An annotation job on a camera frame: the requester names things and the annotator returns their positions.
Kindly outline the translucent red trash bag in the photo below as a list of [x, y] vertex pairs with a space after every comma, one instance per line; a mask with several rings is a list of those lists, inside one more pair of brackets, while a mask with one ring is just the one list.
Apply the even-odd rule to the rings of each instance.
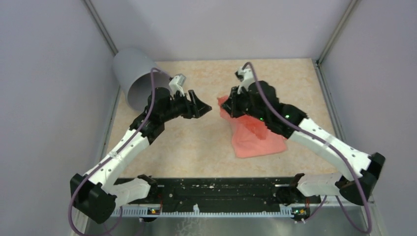
[[248, 115], [243, 115], [239, 118], [230, 117], [221, 106], [227, 98], [226, 95], [218, 97], [217, 103], [220, 107], [220, 116], [229, 123], [232, 129], [232, 139], [239, 142], [250, 139], [265, 140], [270, 133], [265, 124]]

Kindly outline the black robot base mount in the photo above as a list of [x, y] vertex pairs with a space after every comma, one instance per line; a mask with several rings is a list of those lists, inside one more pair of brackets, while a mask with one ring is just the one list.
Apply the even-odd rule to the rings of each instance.
[[291, 185], [291, 177], [155, 177], [154, 181], [146, 198], [130, 204], [158, 205], [163, 213], [191, 212], [195, 205], [202, 213], [273, 213], [322, 201], [320, 196], [303, 196]]

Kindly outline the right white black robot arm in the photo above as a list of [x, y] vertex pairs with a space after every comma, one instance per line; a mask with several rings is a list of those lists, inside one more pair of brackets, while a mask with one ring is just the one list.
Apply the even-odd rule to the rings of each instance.
[[265, 124], [271, 132], [299, 143], [332, 164], [336, 173], [308, 175], [297, 174], [288, 189], [295, 203], [316, 195], [343, 197], [350, 203], [362, 206], [368, 201], [385, 163], [380, 153], [367, 154], [329, 134], [305, 112], [294, 105], [281, 103], [276, 90], [260, 81], [262, 91], [252, 83], [238, 92], [231, 89], [220, 107], [232, 118], [247, 115]]

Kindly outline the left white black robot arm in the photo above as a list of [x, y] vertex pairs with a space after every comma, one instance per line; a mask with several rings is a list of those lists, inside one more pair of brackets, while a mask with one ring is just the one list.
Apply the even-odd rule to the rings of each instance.
[[70, 180], [69, 210], [77, 209], [94, 222], [104, 223], [114, 210], [142, 199], [152, 203], [158, 191], [156, 182], [141, 175], [129, 182], [116, 184], [128, 165], [165, 130], [165, 123], [175, 118], [200, 118], [212, 110], [193, 90], [182, 95], [167, 88], [155, 88], [144, 111], [130, 124], [120, 142], [96, 166]]

